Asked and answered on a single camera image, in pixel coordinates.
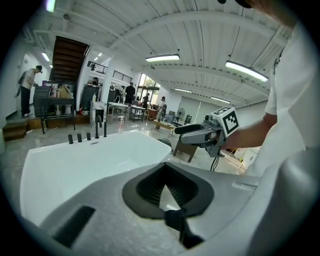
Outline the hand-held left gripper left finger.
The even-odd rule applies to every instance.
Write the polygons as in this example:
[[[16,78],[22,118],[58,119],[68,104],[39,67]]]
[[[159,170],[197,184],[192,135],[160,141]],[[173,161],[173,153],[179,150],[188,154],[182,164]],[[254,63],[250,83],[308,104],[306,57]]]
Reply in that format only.
[[[79,209],[89,207],[94,212],[71,244],[72,251],[179,251],[178,238],[163,220],[141,218],[123,200],[124,185],[149,169],[140,167],[91,183],[56,207],[40,228],[57,238]]]

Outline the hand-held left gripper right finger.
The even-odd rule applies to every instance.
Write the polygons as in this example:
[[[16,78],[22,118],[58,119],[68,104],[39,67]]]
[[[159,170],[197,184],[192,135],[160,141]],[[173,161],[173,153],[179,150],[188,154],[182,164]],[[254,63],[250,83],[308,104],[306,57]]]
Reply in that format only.
[[[259,217],[250,204],[259,178],[167,162],[165,184],[178,205],[183,238],[249,241]]]

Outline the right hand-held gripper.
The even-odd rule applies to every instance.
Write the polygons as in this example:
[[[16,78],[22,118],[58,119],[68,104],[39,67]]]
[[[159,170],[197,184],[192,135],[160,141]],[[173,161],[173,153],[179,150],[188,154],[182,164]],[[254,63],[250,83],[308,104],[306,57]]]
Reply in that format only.
[[[176,127],[174,133],[182,135],[180,140],[183,144],[204,144],[204,148],[211,158],[224,157],[221,154],[221,147],[239,127],[236,109],[222,107],[215,110],[205,116],[203,125],[189,123]]]

